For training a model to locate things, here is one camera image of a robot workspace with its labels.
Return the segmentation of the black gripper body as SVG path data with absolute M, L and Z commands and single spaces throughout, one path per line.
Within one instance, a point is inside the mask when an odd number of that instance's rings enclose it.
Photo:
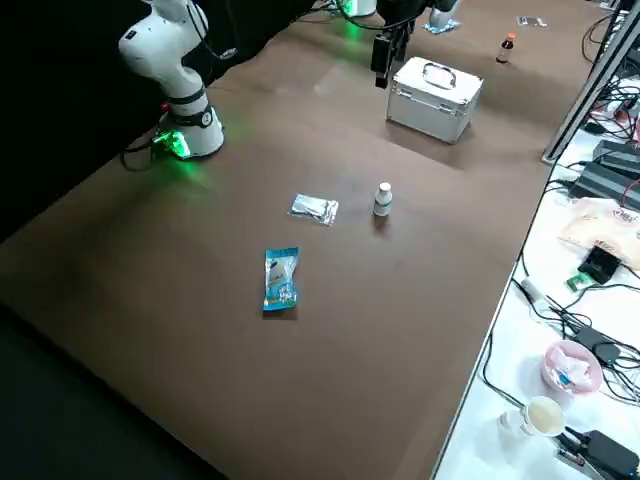
M 383 20 L 385 29 L 410 23 L 417 19 L 425 10 L 423 0 L 378 0 L 377 14 Z

